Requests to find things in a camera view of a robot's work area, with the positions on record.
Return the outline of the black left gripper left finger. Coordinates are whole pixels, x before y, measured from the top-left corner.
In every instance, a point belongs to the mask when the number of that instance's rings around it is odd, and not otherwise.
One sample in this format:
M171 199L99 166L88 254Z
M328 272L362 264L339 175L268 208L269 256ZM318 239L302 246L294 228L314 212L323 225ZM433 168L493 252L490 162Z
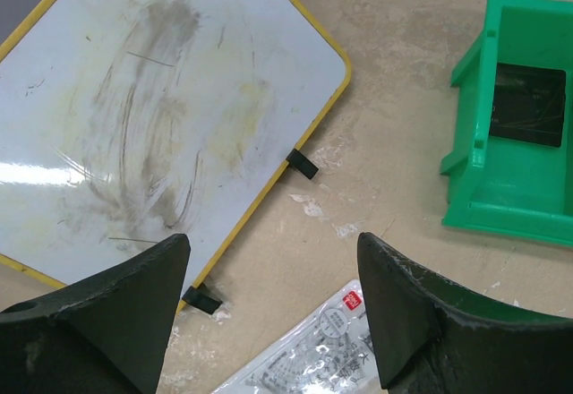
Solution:
M3 393L153 393L190 256L175 234L1 312Z

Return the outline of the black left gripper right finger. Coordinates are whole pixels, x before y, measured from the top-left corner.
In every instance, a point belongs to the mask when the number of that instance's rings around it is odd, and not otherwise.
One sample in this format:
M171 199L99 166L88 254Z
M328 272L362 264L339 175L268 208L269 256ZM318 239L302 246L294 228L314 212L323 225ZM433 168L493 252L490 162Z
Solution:
M368 232L357 266L388 392L572 391L570 319L477 294Z

